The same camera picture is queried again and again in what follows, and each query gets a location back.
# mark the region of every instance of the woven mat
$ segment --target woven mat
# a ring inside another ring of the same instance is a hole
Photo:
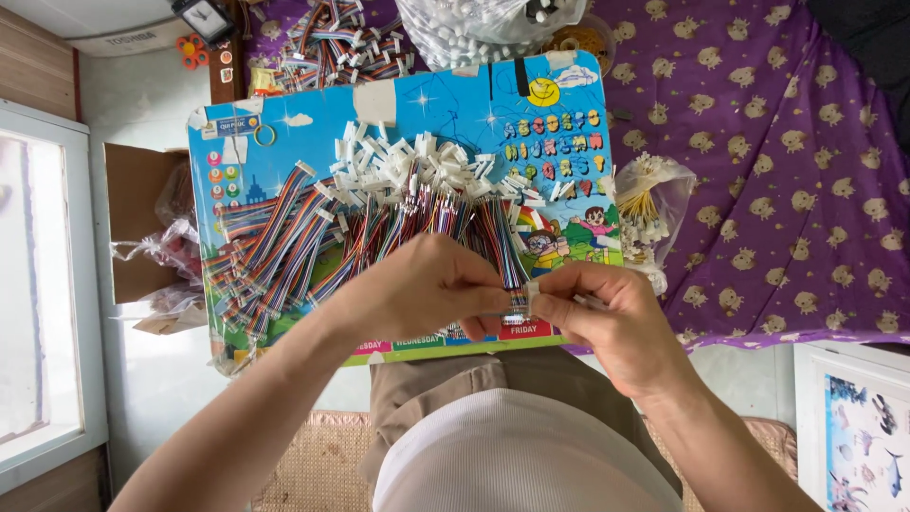
[[[743,418],[755,439],[796,480],[796,436],[787,425],[760,418]],[[679,473],[663,441],[645,419],[661,454]],[[254,512],[369,512],[367,484],[357,475],[357,463],[373,440],[366,413],[313,411],[291,441],[262,491],[253,497]],[[702,512],[686,484],[685,512]]]

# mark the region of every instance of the white window frame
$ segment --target white window frame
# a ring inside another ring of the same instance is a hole
[[[0,461],[0,494],[16,488],[107,441],[104,363],[98,304],[95,234],[88,160],[88,127],[0,99],[0,130],[64,148],[69,250],[73,286],[76,375],[83,414],[81,432],[51,436],[18,456]]]

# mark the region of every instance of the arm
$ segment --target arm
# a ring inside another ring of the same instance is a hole
[[[509,294],[481,256],[422,235],[340,288],[133,474],[110,512],[242,510],[265,482],[329,378],[363,341],[433,333],[458,319],[497,333]]]
[[[538,282],[532,312],[593,348],[616,389],[651,419],[706,511],[821,510],[702,382],[647,278],[576,261]],[[575,293],[596,295],[609,311],[580,306],[570,300]]]

